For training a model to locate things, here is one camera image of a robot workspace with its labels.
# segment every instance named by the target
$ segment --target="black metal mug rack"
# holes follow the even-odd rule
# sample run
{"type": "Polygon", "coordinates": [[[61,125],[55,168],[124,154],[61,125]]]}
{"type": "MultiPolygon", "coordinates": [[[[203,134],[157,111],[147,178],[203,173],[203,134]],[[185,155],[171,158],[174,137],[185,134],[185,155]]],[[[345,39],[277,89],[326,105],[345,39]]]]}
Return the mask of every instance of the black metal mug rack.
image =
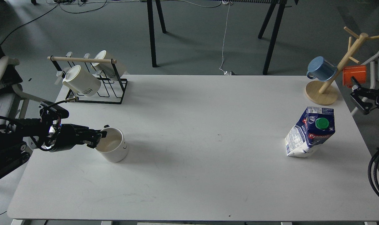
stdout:
{"type": "Polygon", "coordinates": [[[91,73],[91,70],[89,69],[87,63],[90,63],[91,64],[91,67],[95,70],[95,77],[102,81],[102,84],[101,84],[101,88],[103,86],[103,88],[105,89],[106,91],[106,95],[103,95],[103,94],[100,94],[99,91],[97,92],[97,95],[98,97],[101,97],[101,98],[111,98],[111,93],[110,92],[113,92],[114,94],[114,97],[119,99],[119,101],[95,101],[95,100],[91,100],[91,97],[85,97],[85,95],[82,95],[82,94],[77,94],[75,92],[73,92],[71,89],[68,90],[68,93],[66,95],[66,98],[70,98],[70,97],[73,97],[73,96],[77,96],[78,97],[78,101],[76,102],[82,102],[82,103],[99,103],[99,104],[121,104],[123,102],[123,98],[124,98],[124,94],[125,94],[125,90],[127,88],[127,84],[128,84],[128,80],[125,79],[125,78],[120,78],[120,75],[119,75],[119,72],[116,68],[116,60],[114,59],[110,59],[110,60],[95,60],[95,59],[89,59],[89,58],[72,58],[72,57],[69,57],[69,55],[71,56],[71,53],[66,56],[66,57],[54,57],[54,56],[50,56],[48,57],[48,60],[51,60],[51,62],[53,63],[53,65],[55,66],[56,70],[58,70],[58,72],[61,73],[61,77],[62,78],[65,78],[66,76],[66,73],[64,70],[62,70],[62,68],[60,67],[60,65],[58,64],[58,61],[66,61],[68,63],[68,65],[71,67],[75,66],[75,63],[74,62],[82,62],[85,64],[85,67],[87,68],[88,72],[91,73]],[[109,78],[106,77],[106,73],[105,71],[103,70],[96,70],[94,66],[92,66],[92,63],[111,63],[112,67],[113,67],[113,70],[115,72],[115,75],[117,76],[117,81],[112,81],[110,80],[109,78]],[[116,94],[116,91],[114,90],[114,88],[116,87],[113,87],[112,84],[114,84],[115,82],[118,82],[120,88],[121,88],[121,91],[122,91],[122,94],[121,96],[118,96],[116,94]],[[83,97],[83,98],[88,98],[88,100],[81,100],[79,99],[80,97],[83,97]]]}

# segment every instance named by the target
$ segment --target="white table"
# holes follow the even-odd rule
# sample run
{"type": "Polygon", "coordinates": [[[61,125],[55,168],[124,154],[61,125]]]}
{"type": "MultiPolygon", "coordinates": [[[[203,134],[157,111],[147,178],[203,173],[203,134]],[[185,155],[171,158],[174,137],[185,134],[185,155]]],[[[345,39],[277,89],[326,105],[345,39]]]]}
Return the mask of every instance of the white table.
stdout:
{"type": "MultiPolygon", "coordinates": [[[[342,97],[336,133],[311,158],[284,137],[307,106],[305,76],[127,75],[122,105],[68,103],[62,123],[120,128],[127,157],[35,150],[16,219],[379,221],[371,158],[342,97]]],[[[58,101],[65,97],[62,89],[58,101]]]]}

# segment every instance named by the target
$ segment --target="table leg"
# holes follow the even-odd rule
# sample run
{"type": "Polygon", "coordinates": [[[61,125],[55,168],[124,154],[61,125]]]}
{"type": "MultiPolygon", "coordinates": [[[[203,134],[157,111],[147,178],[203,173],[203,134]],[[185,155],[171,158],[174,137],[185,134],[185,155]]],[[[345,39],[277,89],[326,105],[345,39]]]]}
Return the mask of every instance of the table leg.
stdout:
{"type": "Polygon", "coordinates": [[[156,2],[156,8],[158,9],[159,21],[160,21],[160,25],[162,27],[162,32],[165,34],[166,33],[166,26],[164,24],[162,6],[160,4],[160,0],[155,0],[155,2],[156,2]]]}
{"type": "Polygon", "coordinates": [[[148,8],[148,24],[149,24],[149,38],[151,41],[152,67],[158,67],[158,65],[156,64],[154,11],[152,8],[152,0],[146,0],[146,4],[147,4],[147,8],[148,8]]]}
{"type": "Polygon", "coordinates": [[[267,71],[269,70],[269,65],[270,65],[271,56],[273,55],[275,40],[277,39],[278,29],[280,28],[281,19],[283,18],[285,7],[286,7],[285,4],[280,4],[278,6],[277,17],[275,18],[273,33],[271,34],[269,49],[267,51],[266,60],[263,67],[263,75],[267,75],[267,71]]]}
{"type": "Polygon", "coordinates": [[[13,219],[12,223],[10,225],[23,225],[25,220],[21,219],[13,219]]]}
{"type": "Polygon", "coordinates": [[[261,29],[259,31],[259,35],[258,35],[259,39],[261,39],[262,36],[263,36],[263,34],[264,34],[264,31],[265,31],[265,29],[267,27],[267,24],[270,21],[271,14],[273,14],[274,8],[275,8],[275,3],[271,3],[270,7],[269,7],[269,10],[267,10],[267,14],[266,14],[265,20],[263,21],[262,27],[261,27],[261,29]]]}

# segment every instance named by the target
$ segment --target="blue mug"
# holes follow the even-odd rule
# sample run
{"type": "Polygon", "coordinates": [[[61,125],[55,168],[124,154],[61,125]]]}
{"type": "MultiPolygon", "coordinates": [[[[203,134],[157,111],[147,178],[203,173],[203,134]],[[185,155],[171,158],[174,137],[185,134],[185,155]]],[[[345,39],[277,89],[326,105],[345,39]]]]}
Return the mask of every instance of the blue mug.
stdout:
{"type": "Polygon", "coordinates": [[[320,81],[328,81],[336,72],[337,66],[325,60],[323,57],[316,57],[309,63],[306,76],[309,79],[317,78],[320,81]]]}

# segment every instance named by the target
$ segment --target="blue carton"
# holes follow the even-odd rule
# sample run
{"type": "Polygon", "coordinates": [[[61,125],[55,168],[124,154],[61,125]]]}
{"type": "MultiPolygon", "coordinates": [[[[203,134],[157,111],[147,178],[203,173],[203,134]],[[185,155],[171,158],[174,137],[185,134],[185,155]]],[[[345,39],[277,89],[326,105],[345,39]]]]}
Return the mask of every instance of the blue carton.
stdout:
{"type": "Polygon", "coordinates": [[[285,137],[287,156],[308,157],[334,133],[334,109],[307,107],[285,137]]]}

